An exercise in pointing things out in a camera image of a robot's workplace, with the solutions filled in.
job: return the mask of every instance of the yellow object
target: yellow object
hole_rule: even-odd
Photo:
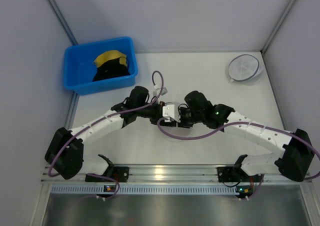
[[[109,50],[102,54],[100,54],[96,59],[94,60],[94,64],[97,68],[99,68],[101,65],[103,65],[105,62],[109,60],[119,59],[119,63],[121,65],[124,65],[128,67],[127,65],[127,55],[124,53],[118,51],[118,50]]]

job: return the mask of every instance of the clear lid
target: clear lid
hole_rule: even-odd
[[[242,54],[229,64],[229,75],[235,81],[246,81],[253,78],[259,70],[259,61],[249,54]]]

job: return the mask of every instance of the round plastic container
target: round plastic container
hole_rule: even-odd
[[[234,58],[228,68],[231,83],[237,81],[255,84],[260,80],[263,71],[264,68],[259,60],[250,54],[242,54]]]

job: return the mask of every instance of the cable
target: cable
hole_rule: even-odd
[[[153,97],[151,98],[151,102],[152,102],[152,100],[154,100],[156,97],[157,97],[157,96],[153,96]]]
[[[107,117],[102,117],[100,119],[98,119],[97,121],[93,122],[91,124],[91,126],[87,126],[87,127],[84,127],[82,130],[80,130],[78,133],[76,133],[75,135],[73,135],[63,146],[62,148],[59,150],[59,152],[56,154],[56,156],[54,157],[54,159],[52,160],[52,163],[49,167],[49,170],[48,170],[48,176],[49,177],[56,177],[59,175],[59,173],[56,173],[56,174],[52,174],[52,169],[54,168],[54,165],[56,164],[58,158],[60,157],[60,155],[62,154],[62,152],[66,149],[66,147],[72,142],[72,140],[74,140],[77,136],[79,136],[80,134],[84,133],[85,131],[87,131],[88,129],[90,129],[90,127],[92,126],[95,126],[96,124],[100,123],[101,121],[107,119],[107,118],[110,118],[112,116],[115,116],[115,115],[120,115],[120,114],[126,114],[126,113],[129,113],[129,112],[133,112],[133,111],[138,111],[138,110],[142,110],[144,108],[147,108],[149,107],[150,105],[152,105],[153,103],[157,102],[158,98],[160,98],[161,94],[162,94],[162,91],[164,90],[164,77],[163,75],[161,74],[161,72],[159,72],[158,70],[154,71],[152,73],[152,83],[155,84],[155,74],[159,74],[160,75],[160,78],[161,78],[161,89],[160,89],[160,92],[159,94],[155,97],[155,99],[153,101],[151,101],[150,103],[147,103],[146,105],[144,106],[141,106],[141,107],[136,107],[136,108],[133,108],[133,109],[128,109],[128,110],[124,110],[124,111],[119,111],[119,112],[115,112],[115,113],[111,113],[109,114]]]
[[[277,133],[280,133],[280,134],[284,134],[284,135],[287,135],[287,136],[289,136],[289,137],[294,138],[295,140],[298,140],[299,142],[301,142],[301,143],[303,143],[305,146],[307,146],[307,147],[318,157],[318,159],[320,160],[320,153],[319,153],[311,144],[309,144],[307,141],[299,138],[298,136],[296,136],[296,135],[294,135],[294,134],[292,134],[292,133],[289,133],[289,132],[286,132],[286,131],[284,131],[284,130],[277,129],[277,128],[274,128],[274,127],[269,127],[269,126],[265,126],[265,125],[258,124],[258,123],[254,123],[254,122],[251,122],[251,123],[250,123],[250,122],[239,121],[239,122],[230,122],[230,123],[224,124],[224,125],[218,127],[217,129],[215,129],[215,130],[213,130],[213,131],[211,131],[211,132],[209,132],[209,133],[207,133],[207,134],[201,135],[201,136],[181,137],[181,136],[176,136],[176,135],[173,135],[173,134],[165,131],[165,130],[160,126],[160,122],[163,121],[163,120],[165,120],[164,117],[160,118],[160,119],[156,122],[159,130],[160,130],[163,134],[165,134],[165,135],[167,135],[167,136],[169,136],[169,137],[171,137],[171,138],[177,139],[177,140],[200,140],[200,139],[204,139],[204,138],[207,138],[207,137],[209,137],[209,136],[211,136],[211,135],[214,135],[215,133],[223,130],[223,129],[226,128],[226,127],[232,126],[232,125],[248,125],[248,124],[250,124],[251,126],[255,126],[255,127],[258,127],[258,128],[266,128],[267,130],[271,130],[271,131],[274,131],[274,132],[277,132]],[[304,180],[313,180],[313,179],[315,179],[315,178],[318,178],[319,176],[320,176],[320,171],[319,171],[317,174],[313,175],[313,176],[305,177]]]
[[[254,179],[252,178],[252,176],[250,176],[250,187],[254,189],[254,185],[255,185]]]
[[[109,181],[112,181],[115,183],[116,185],[116,190],[114,191],[113,194],[111,194],[109,197],[106,197],[104,200],[109,200],[111,198],[113,198],[114,196],[116,196],[116,194],[118,193],[118,191],[120,190],[120,184],[118,181],[114,180],[113,178],[111,177],[105,177],[105,176],[101,176],[101,175],[96,175],[96,174],[93,174],[93,173],[88,173],[87,175],[91,176],[91,177],[96,177],[96,178],[100,178],[100,179],[105,179],[105,180],[109,180]],[[82,200],[85,200],[85,199],[88,199],[88,198],[101,198],[99,196],[96,196],[96,195],[86,195],[86,196],[83,196],[81,198],[78,198],[76,201],[72,202],[71,204],[69,204],[64,210],[62,210],[61,212],[59,213],[55,213],[54,211],[54,208],[53,208],[53,204],[51,204],[51,213],[53,214],[54,217],[59,217],[61,215],[63,215],[66,211],[68,211],[72,206],[74,206],[75,204],[78,204],[80,201]]]
[[[178,106],[178,108],[180,108],[181,105],[186,106],[187,109],[189,108],[188,104],[186,104],[186,103],[181,103],[181,104]]]
[[[150,99],[150,94],[148,93],[148,97],[145,101],[148,103],[149,99]]]
[[[222,182],[224,184],[224,186],[228,187],[228,188],[233,188],[238,186],[241,182],[237,182],[235,185],[226,185],[224,182]]]
[[[258,190],[260,189],[261,185],[262,185],[262,182],[264,181],[264,178],[265,178],[265,175],[262,174],[262,177],[261,177],[261,180],[259,182],[259,185],[258,187],[256,187],[256,190],[253,192],[253,194],[251,194],[248,198],[249,199],[252,199],[252,197],[258,192]]]

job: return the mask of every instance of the cable tie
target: cable tie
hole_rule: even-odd
[[[86,135],[88,136],[88,134],[92,134],[95,135],[95,131],[94,128],[92,127],[92,124],[88,124],[88,126],[90,127],[90,129],[92,130],[92,133],[90,133],[90,130],[86,131]]]
[[[264,133],[265,129],[266,129],[266,125],[263,126],[263,128],[261,128],[260,130],[260,134],[259,134],[259,140],[258,140],[258,145],[260,145],[260,141],[261,141],[261,136]]]
[[[251,125],[251,123],[252,123],[252,119],[250,119],[250,121],[248,122],[248,124],[246,125],[246,127],[245,127],[245,134],[244,134],[244,138],[247,140],[247,133],[248,133],[248,129],[249,129],[249,127],[250,127],[250,125]]]

